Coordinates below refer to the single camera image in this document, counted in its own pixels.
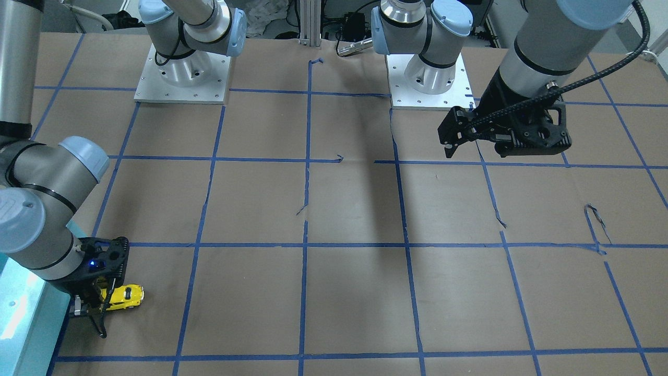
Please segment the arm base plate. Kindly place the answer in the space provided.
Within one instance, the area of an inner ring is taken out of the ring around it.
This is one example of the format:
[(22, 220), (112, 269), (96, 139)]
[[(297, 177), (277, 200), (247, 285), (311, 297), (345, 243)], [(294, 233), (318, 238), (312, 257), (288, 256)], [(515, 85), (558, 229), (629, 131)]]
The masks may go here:
[(225, 104), (231, 80), (233, 58), (196, 51), (170, 60), (164, 66), (153, 46), (150, 47), (134, 100), (153, 104)]
[(387, 78), (395, 110), (474, 109), (474, 95), (460, 54), (451, 67), (426, 65), (418, 55), (386, 56)]

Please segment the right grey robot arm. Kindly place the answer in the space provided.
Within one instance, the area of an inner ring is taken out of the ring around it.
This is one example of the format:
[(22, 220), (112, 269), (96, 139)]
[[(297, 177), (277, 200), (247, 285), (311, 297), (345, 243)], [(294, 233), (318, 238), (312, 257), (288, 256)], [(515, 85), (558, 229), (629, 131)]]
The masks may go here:
[[(102, 338), (105, 315), (124, 290), (127, 238), (79, 237), (67, 224), (102, 181), (110, 159), (90, 140), (55, 147), (32, 140), (31, 108), (43, 1), (2, 1), (2, 253), (74, 300)], [(231, 58), (247, 16), (225, 1), (141, 1), (152, 40), (138, 102), (224, 101)]]

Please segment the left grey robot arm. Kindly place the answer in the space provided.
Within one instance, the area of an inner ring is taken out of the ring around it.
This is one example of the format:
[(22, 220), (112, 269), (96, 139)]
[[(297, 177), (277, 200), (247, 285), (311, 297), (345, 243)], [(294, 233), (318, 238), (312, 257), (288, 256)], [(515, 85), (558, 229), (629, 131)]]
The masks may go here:
[[(454, 105), (438, 127), (446, 157), (478, 139), (494, 143), (501, 157), (567, 150), (572, 140), (562, 95), (627, 66), (650, 39), (650, 21), (640, 1), (523, 1), (522, 8), (527, 19), (477, 107)], [(568, 76), (630, 9), (641, 21), (639, 45), (613, 66), (567, 84)], [(372, 9), (374, 50), (412, 55), (408, 79), (416, 90), (426, 93), (429, 77), (445, 89), (472, 22), (472, 13), (459, 1), (381, 1)]]

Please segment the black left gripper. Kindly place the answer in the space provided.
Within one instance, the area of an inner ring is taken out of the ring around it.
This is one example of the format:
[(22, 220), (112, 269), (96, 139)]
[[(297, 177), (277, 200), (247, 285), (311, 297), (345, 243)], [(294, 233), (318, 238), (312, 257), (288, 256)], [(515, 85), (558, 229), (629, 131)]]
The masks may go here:
[(449, 109), (437, 128), (447, 159), (451, 159), (463, 143), (479, 138), (494, 142), (495, 151), (501, 157), (557, 155), (572, 145), (566, 128), (565, 103), (560, 99), (532, 104), (472, 128), (475, 117), (475, 109), (458, 105)]

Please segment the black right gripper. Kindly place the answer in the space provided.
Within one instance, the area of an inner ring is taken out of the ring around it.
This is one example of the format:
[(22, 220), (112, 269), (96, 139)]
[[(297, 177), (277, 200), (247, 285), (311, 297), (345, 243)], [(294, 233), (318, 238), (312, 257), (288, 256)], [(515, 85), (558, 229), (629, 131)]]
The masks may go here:
[[(83, 260), (74, 271), (54, 281), (58, 290), (73, 297), (69, 307), (69, 318), (88, 318), (100, 338), (107, 338), (104, 324), (107, 309), (117, 309), (118, 288), (124, 284), (129, 240), (79, 238), (82, 243)], [(82, 298), (91, 298), (91, 304)]]

